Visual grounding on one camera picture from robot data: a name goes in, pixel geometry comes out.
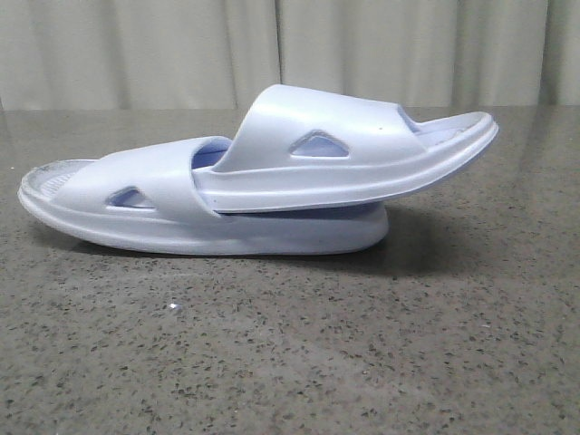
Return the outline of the light blue slipper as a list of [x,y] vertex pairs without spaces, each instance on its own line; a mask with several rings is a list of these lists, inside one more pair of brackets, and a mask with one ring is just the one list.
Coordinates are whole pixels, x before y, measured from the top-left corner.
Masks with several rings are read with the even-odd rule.
[[481,111],[416,122],[395,103],[279,84],[256,98],[226,151],[194,159],[193,175],[218,212],[343,207],[427,188],[497,132]]
[[211,209],[193,178],[229,146],[224,137],[178,140],[35,168],[18,190],[49,227],[107,247],[161,254],[321,255],[370,247],[388,232],[380,203],[265,215]]

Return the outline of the pale green curtain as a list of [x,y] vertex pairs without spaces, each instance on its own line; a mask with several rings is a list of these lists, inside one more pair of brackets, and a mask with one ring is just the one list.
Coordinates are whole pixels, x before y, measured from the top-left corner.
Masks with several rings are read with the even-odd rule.
[[211,109],[282,82],[409,106],[576,104],[576,1],[4,1],[6,110]]

